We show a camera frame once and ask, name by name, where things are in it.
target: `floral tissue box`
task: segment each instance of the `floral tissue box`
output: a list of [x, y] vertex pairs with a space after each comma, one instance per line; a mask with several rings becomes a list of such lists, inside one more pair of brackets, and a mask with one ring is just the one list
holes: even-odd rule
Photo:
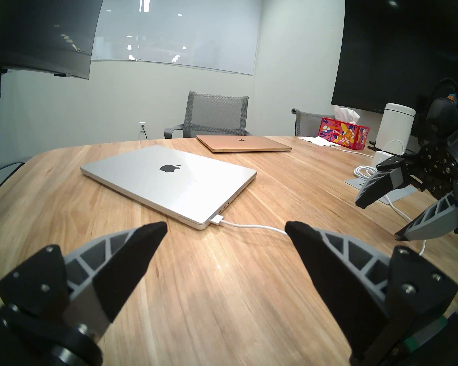
[[331, 118], [322, 118], [319, 136], [351, 149], [363, 149], [370, 127]]

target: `laptop lid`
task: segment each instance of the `laptop lid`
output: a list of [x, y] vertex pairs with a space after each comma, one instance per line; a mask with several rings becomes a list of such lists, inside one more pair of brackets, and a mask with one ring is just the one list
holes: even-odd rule
[[160, 145], [83, 165], [81, 172], [199, 229], [256, 176], [253, 169]]
[[212, 152], [289, 151], [292, 147], [263, 136], [197, 135]]

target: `chair armrest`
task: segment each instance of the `chair armrest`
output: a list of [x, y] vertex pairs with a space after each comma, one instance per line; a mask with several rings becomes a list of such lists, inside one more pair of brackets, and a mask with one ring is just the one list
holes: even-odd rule
[[173, 135], [173, 131], [174, 130], [183, 130], [183, 123], [179, 124], [178, 126], [165, 128], [164, 129], [164, 138], [165, 139], [171, 139], [171, 136]]
[[21, 159], [18, 159], [18, 160], [15, 160], [15, 161], [12, 161], [12, 162], [5, 162], [3, 164], [0, 164], [0, 170], [1, 169], [4, 169], [10, 165], [15, 165], [15, 164], [25, 164], [27, 161], [29, 161], [31, 158], [30, 157], [23, 157]]

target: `white cable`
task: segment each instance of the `white cable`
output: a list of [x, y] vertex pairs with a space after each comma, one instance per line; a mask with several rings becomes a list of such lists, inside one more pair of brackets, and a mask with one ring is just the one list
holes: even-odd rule
[[342, 148], [336, 147], [335, 145], [331, 145], [331, 148], [337, 149], [338, 151], [341, 151], [341, 152], [355, 153], [356, 155], [362, 155], [362, 156], [371, 157], [371, 158], [374, 157], [374, 156], [367, 155], [366, 153], [347, 151], [346, 149], [342, 149]]
[[257, 224], [235, 224], [231, 222], [227, 222], [225, 220], [221, 220], [222, 224], [227, 224], [228, 226], [238, 227], [238, 228], [258, 228], [258, 229], [269, 229], [270, 231], [275, 231], [281, 233], [282, 235], [288, 236], [285, 231], [282, 231], [278, 228], [268, 227], [268, 226], [259, 226]]
[[423, 247], [421, 248], [421, 251], [419, 252], [420, 256], [423, 255], [425, 249], [426, 249], [426, 240], [423, 240]]
[[[381, 151], [381, 154], [380, 154], [380, 159], [378, 161], [378, 163], [380, 164], [381, 163], [381, 158], [383, 156], [383, 152], [385, 151], [385, 148], [387, 147], [388, 144], [394, 142], [394, 141], [398, 141], [401, 145], [402, 145], [402, 154], [404, 154], [405, 152], [405, 146], [404, 144], [400, 141], [400, 140], [391, 140], [389, 141], [382, 149]], [[367, 165], [361, 165], [361, 166], [358, 166], [355, 170], [354, 170], [354, 175], [362, 180], [367, 180], [372, 174], [376, 173], [377, 172], [377, 169], [372, 167], [372, 166], [367, 166]], [[399, 216], [401, 216], [404, 220], [406, 220], [407, 222], [411, 222], [412, 219], [409, 218], [406, 214], [404, 214], [402, 211], [400, 211], [397, 207], [395, 207], [393, 204], [392, 204], [392, 201], [390, 200], [390, 198], [388, 197], [387, 194], [385, 194], [385, 199], [387, 200], [388, 204], [390, 205], [390, 207], [396, 212], [399, 214]], [[421, 249], [421, 251], [419, 252], [419, 255], [422, 256], [423, 253], [424, 253], [424, 250], [426, 249], [426, 240], [423, 240], [423, 247]]]

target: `wood grain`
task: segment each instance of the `wood grain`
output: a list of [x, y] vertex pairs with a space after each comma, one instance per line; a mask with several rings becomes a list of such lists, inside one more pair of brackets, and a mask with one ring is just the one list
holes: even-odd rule
[[[343, 181], [368, 158], [297, 138], [291, 152], [213, 154], [197, 139], [63, 148], [32, 158], [0, 188], [0, 278], [47, 244], [63, 254], [98, 236], [167, 221], [146, 275], [99, 345], [105, 365], [348, 364], [350, 348], [292, 242], [271, 231], [192, 229], [83, 176], [80, 166], [160, 144], [256, 169], [226, 220], [284, 228], [299, 220], [358, 237], [387, 255], [405, 222], [387, 205], [355, 206]], [[396, 206], [414, 218], [434, 202], [414, 193]], [[407, 245], [419, 250], [421, 242]], [[458, 235], [424, 256], [458, 283]], [[449, 311], [458, 309], [458, 294]]]

